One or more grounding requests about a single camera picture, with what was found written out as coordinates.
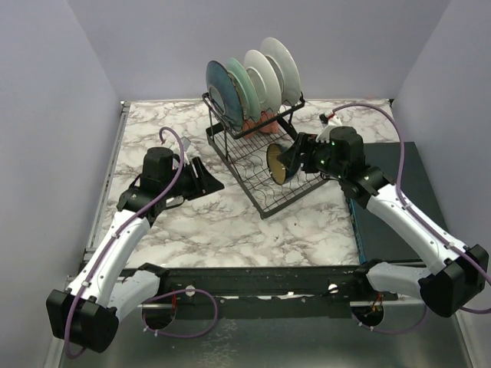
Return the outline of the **dark bowl cream inside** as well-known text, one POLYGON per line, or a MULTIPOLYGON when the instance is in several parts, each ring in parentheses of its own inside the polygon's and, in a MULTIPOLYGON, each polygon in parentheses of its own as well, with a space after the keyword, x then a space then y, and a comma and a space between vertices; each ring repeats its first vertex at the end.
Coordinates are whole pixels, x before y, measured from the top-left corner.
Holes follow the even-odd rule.
POLYGON ((273 181, 282 186, 291 181, 300 169, 300 165, 282 165, 278 161, 278 156, 285 152, 287 148, 282 144, 272 143, 266 151, 266 162, 269 174, 273 181))

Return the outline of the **black wire dish rack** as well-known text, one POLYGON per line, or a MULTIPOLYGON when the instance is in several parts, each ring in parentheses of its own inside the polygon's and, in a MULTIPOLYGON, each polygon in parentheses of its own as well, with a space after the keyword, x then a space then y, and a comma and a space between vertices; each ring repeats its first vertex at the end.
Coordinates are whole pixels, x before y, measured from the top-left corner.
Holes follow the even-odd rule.
POLYGON ((232 130, 213 106, 209 93, 202 99, 209 111, 209 127, 206 128, 208 144, 216 151, 226 168, 232 173, 243 192, 258 210, 262 219, 267 219, 289 205, 297 202, 326 181, 318 174, 298 172, 291 181, 279 186, 269 174, 266 151, 270 144, 282 144, 290 147, 297 130, 292 124, 296 111, 305 106, 305 99, 283 111, 265 124, 276 120, 280 131, 277 134, 257 133, 250 139, 244 139, 244 133, 232 130))

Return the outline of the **plain pink mug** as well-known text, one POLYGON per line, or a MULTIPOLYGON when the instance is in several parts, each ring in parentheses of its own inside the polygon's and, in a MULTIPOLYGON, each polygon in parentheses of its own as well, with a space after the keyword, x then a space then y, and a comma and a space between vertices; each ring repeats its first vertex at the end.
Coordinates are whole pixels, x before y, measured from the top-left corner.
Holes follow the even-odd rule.
MULTIPOLYGON (((274 117, 275 117, 275 113, 274 112, 270 112, 270 111, 262 112, 260 123, 264 123, 265 121, 268 121, 268 120, 270 120, 270 119, 272 119, 274 117)), ((271 123, 262 126, 259 130, 262 133, 273 133, 273 134, 277 134, 277 133, 279 133, 278 122, 276 120, 273 120, 271 123)))

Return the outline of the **pink printed coffee mug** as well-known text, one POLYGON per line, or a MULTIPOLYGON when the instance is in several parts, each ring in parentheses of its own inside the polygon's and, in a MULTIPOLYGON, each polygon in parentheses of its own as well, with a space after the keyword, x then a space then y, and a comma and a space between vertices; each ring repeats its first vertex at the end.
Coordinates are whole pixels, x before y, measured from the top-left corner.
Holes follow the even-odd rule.
POLYGON ((246 120, 242 126, 242 132, 244 133, 244 139, 250 139, 257 133, 257 126, 259 122, 254 122, 253 120, 246 120))

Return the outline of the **light blue floral plate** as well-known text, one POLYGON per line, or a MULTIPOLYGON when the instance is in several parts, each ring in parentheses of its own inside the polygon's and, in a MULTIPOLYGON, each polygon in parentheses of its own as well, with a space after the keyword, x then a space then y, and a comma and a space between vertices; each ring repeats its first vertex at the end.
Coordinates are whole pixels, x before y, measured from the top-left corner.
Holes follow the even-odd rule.
POLYGON ((226 62, 226 70, 231 74, 242 103, 244 118, 257 123, 261 117, 258 94, 242 64, 231 57, 226 62))

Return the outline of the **white plate lettered rim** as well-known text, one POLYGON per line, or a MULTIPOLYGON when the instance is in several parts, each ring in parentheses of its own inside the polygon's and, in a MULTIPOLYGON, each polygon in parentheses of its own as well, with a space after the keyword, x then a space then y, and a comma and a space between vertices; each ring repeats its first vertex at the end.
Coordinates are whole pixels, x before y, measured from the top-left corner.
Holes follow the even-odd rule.
POLYGON ((276 113, 282 102, 282 93, 276 73, 268 59, 257 50, 245 54, 245 68, 258 95, 261 111, 276 113))

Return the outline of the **blue ceramic plate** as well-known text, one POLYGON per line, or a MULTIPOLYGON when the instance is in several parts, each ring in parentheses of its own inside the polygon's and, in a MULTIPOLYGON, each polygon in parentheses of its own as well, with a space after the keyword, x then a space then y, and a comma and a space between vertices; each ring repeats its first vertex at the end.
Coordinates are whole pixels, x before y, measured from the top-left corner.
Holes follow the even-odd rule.
POLYGON ((206 86, 219 115, 232 130, 240 131, 243 112, 239 94, 227 70, 218 61, 210 61, 206 66, 206 86))

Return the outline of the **red plate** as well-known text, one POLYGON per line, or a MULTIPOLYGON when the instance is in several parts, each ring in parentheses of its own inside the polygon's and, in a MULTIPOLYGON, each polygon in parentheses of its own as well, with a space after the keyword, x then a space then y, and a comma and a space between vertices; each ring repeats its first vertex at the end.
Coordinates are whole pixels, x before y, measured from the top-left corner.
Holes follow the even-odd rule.
POLYGON ((261 43, 260 52, 268 59, 276 73, 283 104, 297 104, 302 95, 301 79, 290 51, 278 39, 267 37, 261 43))

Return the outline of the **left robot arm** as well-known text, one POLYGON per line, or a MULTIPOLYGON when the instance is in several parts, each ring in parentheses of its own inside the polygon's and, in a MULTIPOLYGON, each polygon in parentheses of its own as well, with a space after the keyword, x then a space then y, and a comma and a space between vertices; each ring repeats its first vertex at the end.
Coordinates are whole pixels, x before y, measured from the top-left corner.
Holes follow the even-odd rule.
POLYGON ((110 229, 90 261, 65 290, 49 294, 46 308, 53 335, 102 353, 120 322, 140 303, 165 301, 170 284, 161 267, 144 264, 118 283, 128 258, 163 211, 223 188, 200 158, 187 162, 171 149, 148 149, 141 174, 121 194, 110 229))

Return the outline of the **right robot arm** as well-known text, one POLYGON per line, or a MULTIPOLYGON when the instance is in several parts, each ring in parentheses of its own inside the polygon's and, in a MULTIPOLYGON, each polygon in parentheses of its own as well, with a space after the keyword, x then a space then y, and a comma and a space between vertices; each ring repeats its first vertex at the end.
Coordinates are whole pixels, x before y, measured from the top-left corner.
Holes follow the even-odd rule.
POLYGON ((268 163, 286 178, 302 170, 337 181, 346 197, 383 220, 420 256, 422 268, 370 262, 353 281, 361 300, 388 291, 418 298, 435 314, 450 317, 490 283, 487 251, 450 235, 380 168, 368 164, 356 129, 337 126, 319 135, 300 133, 289 148, 271 145, 268 163))

